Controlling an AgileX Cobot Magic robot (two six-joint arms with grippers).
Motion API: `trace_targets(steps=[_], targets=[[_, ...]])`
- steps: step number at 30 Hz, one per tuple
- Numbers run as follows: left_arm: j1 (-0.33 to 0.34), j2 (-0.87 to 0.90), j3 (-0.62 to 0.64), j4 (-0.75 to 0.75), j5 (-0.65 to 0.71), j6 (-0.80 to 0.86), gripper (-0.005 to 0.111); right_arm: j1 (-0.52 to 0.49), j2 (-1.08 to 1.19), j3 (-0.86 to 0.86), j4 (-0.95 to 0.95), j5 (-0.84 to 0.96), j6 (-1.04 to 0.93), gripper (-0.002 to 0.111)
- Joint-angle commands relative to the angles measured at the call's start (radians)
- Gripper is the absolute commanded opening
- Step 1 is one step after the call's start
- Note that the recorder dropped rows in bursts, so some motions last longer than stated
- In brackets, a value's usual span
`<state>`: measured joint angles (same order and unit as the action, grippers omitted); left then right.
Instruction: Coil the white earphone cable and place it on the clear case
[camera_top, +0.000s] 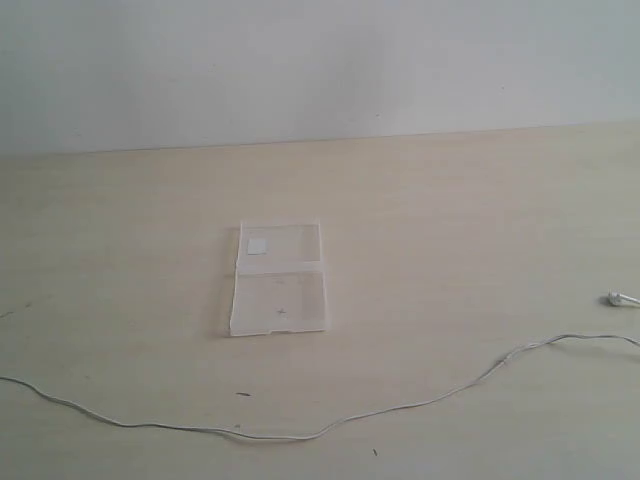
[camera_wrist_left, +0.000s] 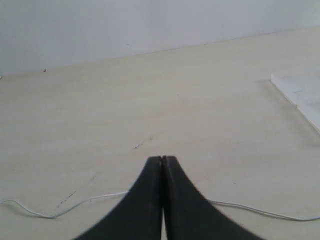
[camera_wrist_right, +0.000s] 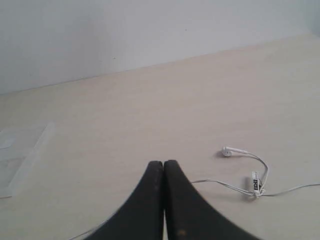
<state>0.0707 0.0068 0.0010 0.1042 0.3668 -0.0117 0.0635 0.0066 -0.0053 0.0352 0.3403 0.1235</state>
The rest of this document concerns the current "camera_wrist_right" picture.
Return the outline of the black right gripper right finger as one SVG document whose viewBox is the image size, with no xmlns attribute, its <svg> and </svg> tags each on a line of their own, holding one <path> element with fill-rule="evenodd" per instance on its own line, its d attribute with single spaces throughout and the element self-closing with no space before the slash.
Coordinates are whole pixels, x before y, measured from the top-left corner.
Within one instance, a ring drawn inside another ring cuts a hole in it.
<svg viewBox="0 0 320 240">
<path fill-rule="evenodd" d="M 169 240 L 252 240 L 253 235 L 216 211 L 176 160 L 164 162 L 165 220 Z"/>
</svg>

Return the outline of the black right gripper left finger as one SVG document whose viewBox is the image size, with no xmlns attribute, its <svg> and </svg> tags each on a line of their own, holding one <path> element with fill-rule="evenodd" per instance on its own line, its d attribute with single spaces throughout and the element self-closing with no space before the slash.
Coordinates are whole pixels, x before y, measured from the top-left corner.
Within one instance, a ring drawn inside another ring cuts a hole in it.
<svg viewBox="0 0 320 240">
<path fill-rule="evenodd" d="M 150 161 L 125 203 L 88 240 L 161 240 L 164 228 L 164 167 Z"/>
</svg>

